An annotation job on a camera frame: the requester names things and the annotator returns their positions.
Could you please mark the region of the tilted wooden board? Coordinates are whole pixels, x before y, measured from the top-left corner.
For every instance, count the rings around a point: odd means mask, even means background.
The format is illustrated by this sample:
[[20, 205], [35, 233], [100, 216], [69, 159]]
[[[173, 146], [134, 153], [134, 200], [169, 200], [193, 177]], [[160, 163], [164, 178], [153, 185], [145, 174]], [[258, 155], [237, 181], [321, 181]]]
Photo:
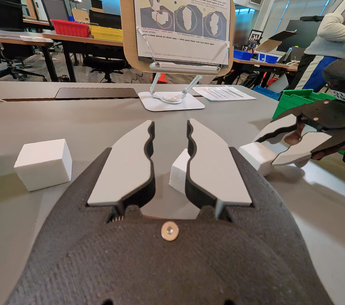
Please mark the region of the tilted wooden board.
[[295, 31], [282, 31], [261, 43], [255, 50], [257, 53], [269, 53], [277, 48], [284, 40], [296, 35]]

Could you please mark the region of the yellow plastic bin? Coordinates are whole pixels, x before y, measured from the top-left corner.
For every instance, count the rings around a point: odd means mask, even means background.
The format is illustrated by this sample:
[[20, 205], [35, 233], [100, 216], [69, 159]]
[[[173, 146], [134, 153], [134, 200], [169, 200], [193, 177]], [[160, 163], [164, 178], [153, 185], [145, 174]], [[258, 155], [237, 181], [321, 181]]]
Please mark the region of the yellow plastic bin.
[[89, 30], [94, 39], [123, 42], [122, 29], [89, 25]]

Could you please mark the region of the blue plastic bin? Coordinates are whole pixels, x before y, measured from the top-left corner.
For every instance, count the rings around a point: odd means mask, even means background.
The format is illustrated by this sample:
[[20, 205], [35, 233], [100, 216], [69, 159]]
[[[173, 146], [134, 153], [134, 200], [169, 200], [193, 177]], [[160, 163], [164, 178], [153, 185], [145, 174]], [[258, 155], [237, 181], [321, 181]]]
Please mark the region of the blue plastic bin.
[[234, 50], [233, 57], [237, 60], [243, 60], [243, 61], [249, 61], [253, 57], [252, 52], [246, 52], [246, 51], [240, 51], [240, 50]]
[[269, 64], [276, 64], [279, 60], [279, 56], [271, 55], [269, 53], [258, 53], [256, 56], [257, 61], [265, 62]]

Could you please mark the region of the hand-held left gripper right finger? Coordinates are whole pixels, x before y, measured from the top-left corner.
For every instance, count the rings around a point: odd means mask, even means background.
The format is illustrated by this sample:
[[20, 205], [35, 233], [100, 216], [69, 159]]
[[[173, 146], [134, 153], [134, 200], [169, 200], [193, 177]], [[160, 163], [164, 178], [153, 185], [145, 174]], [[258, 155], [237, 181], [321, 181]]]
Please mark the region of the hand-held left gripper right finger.
[[197, 208], [210, 206], [220, 218], [228, 206], [250, 207], [252, 198], [228, 144], [196, 119], [187, 122], [185, 194]]

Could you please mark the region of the green plastic bin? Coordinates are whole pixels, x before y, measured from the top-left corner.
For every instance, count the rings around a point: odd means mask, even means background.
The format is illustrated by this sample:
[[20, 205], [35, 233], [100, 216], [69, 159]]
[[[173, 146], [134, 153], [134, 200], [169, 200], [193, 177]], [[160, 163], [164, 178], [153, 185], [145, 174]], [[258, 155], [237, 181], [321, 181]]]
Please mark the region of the green plastic bin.
[[285, 90], [279, 99], [272, 119], [275, 119], [286, 110], [325, 99], [333, 100], [334, 96], [328, 93], [315, 93], [312, 89]]

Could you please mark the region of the laminated paper sheet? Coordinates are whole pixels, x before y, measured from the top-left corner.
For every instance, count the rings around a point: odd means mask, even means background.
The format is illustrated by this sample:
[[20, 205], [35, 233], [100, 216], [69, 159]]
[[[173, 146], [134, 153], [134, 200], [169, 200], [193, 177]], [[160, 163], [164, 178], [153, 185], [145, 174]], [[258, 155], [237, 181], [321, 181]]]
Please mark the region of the laminated paper sheet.
[[194, 86], [193, 90], [198, 95], [208, 99], [209, 101], [239, 101], [256, 99], [256, 97], [250, 96], [231, 86]]

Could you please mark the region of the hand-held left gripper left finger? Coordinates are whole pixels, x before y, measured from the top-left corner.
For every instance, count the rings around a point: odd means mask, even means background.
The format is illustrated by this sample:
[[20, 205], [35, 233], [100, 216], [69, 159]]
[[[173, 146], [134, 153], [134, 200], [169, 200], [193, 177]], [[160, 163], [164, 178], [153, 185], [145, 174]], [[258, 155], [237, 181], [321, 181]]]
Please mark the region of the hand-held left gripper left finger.
[[142, 208], [156, 192], [153, 155], [155, 123], [147, 120], [112, 146], [87, 201], [90, 207], [114, 206], [123, 216], [130, 205]]

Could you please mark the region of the red plastic bin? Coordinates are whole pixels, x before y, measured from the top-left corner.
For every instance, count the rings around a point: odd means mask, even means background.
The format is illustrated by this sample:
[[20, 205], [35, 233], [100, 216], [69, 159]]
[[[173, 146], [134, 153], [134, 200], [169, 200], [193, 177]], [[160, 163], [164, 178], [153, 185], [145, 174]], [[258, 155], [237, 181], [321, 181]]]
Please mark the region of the red plastic bin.
[[50, 22], [53, 24], [56, 34], [85, 38], [89, 37], [90, 31], [88, 24], [58, 19], [52, 19]]

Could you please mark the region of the printed instruction sheet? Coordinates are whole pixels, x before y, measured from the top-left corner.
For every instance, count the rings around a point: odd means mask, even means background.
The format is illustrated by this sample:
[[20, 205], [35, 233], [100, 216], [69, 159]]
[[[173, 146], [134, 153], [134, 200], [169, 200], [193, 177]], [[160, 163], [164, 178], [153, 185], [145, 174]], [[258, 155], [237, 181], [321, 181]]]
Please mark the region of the printed instruction sheet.
[[134, 0], [139, 59], [229, 64], [231, 0]]

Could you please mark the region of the wooden document stand white base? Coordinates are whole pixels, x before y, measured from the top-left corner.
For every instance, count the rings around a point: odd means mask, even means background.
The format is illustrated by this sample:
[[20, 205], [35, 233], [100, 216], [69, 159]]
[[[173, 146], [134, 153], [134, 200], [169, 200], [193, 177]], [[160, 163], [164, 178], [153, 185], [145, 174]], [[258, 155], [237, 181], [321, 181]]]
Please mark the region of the wooden document stand white base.
[[[173, 110], [204, 109], [189, 92], [203, 76], [211, 80], [226, 75], [233, 65], [233, 34], [234, 34], [234, 2], [231, 0], [231, 19], [229, 29], [228, 67], [180, 61], [157, 61], [155, 59], [139, 59], [137, 52], [137, 33], [135, 26], [134, 0], [120, 0], [121, 23], [123, 30], [123, 48], [130, 65], [142, 72], [153, 73], [153, 83], [149, 92], [138, 93], [145, 109], [151, 112]], [[161, 73], [166, 74], [167, 84], [158, 84]]]

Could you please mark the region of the black monitor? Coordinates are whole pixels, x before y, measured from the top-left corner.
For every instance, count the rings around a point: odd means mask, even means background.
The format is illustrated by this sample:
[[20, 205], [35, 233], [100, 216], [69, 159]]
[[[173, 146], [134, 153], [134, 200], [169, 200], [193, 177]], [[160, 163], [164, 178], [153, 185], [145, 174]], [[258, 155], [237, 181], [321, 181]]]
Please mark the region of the black monitor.
[[2, 31], [24, 31], [21, 0], [0, 0], [0, 29]]
[[98, 24], [100, 27], [122, 29], [121, 16], [89, 10], [90, 23]]
[[285, 31], [296, 31], [296, 35], [282, 41], [277, 47], [277, 52], [287, 52], [290, 47], [308, 48], [317, 36], [321, 21], [290, 20]]

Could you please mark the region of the person's right hand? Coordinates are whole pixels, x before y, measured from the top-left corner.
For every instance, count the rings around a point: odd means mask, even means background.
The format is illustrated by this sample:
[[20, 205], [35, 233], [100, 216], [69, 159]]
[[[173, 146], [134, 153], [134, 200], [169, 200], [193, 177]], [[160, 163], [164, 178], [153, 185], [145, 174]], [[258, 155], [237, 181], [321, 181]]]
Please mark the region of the person's right hand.
[[303, 133], [304, 127], [305, 127], [305, 124], [299, 123], [294, 132], [284, 137], [284, 142], [287, 143], [289, 146], [298, 144], [302, 139], [302, 133]]

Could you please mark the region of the wooden desk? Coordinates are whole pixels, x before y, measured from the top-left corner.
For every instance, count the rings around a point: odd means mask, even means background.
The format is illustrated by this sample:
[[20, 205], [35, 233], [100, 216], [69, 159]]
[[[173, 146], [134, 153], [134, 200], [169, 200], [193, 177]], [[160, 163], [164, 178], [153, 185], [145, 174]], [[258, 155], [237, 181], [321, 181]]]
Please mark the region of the wooden desk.
[[233, 59], [233, 65], [231, 70], [235, 71], [237, 74], [236, 78], [241, 75], [245, 70], [257, 71], [259, 75], [256, 77], [254, 86], [261, 85], [266, 87], [268, 80], [272, 74], [286, 73], [286, 72], [296, 72], [298, 69], [297, 65], [287, 65], [280, 63], [267, 63], [263, 61], [258, 61], [256, 59], [242, 60]]
[[44, 38], [40, 33], [1, 30], [0, 41], [1, 61], [6, 63], [6, 68], [1, 70], [0, 78], [11, 75], [13, 79], [24, 81], [28, 75], [31, 75], [41, 77], [44, 82], [47, 82], [44, 75], [27, 71], [13, 64], [15, 60], [21, 61], [33, 56], [35, 54], [33, 47], [40, 47], [50, 80], [56, 83], [59, 81], [49, 52], [49, 48], [54, 44], [52, 39]]
[[87, 51], [92, 49], [92, 47], [89, 47], [89, 45], [97, 45], [97, 48], [105, 48], [106, 55], [110, 55], [110, 52], [115, 52], [115, 50], [118, 48], [123, 48], [123, 42], [121, 41], [109, 41], [94, 39], [92, 37], [61, 35], [56, 34], [55, 31], [44, 32], [42, 33], [42, 37], [51, 39], [53, 41], [60, 41], [62, 43], [68, 76], [72, 83], [77, 82], [74, 72], [74, 65], [77, 64], [77, 62], [73, 63], [71, 61], [70, 54], [85, 55]]

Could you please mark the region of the white foam cube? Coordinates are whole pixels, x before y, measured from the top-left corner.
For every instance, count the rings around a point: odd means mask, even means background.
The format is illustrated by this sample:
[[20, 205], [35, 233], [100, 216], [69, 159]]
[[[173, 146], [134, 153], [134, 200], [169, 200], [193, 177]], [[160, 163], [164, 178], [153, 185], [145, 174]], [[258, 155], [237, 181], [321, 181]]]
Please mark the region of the white foam cube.
[[190, 159], [190, 156], [188, 154], [188, 149], [185, 148], [182, 151], [182, 153], [177, 157], [177, 159], [173, 162], [171, 171], [170, 171], [169, 186], [179, 191], [183, 195], [186, 195], [185, 182], [186, 182], [187, 163], [189, 159]]
[[65, 139], [23, 145], [14, 170], [28, 191], [71, 181], [72, 158]]
[[277, 157], [275, 152], [259, 142], [243, 145], [238, 151], [264, 177], [272, 171], [272, 162]]

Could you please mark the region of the black office chair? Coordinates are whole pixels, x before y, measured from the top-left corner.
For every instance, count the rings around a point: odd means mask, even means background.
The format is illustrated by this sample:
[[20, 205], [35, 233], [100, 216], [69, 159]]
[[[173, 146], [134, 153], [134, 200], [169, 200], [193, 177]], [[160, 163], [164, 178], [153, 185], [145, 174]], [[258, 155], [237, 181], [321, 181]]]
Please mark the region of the black office chair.
[[25, 70], [30, 66], [24, 65], [24, 60], [35, 54], [33, 46], [0, 43], [0, 54], [1, 62], [6, 63], [6, 68], [0, 72], [0, 78], [11, 75], [15, 80], [25, 81], [30, 75], [40, 77], [47, 82], [44, 75]]
[[123, 72], [121, 70], [131, 68], [130, 64], [123, 59], [104, 59], [88, 55], [83, 57], [83, 66], [91, 68], [90, 73], [104, 73], [106, 83], [114, 83], [110, 77], [111, 73], [122, 75]]

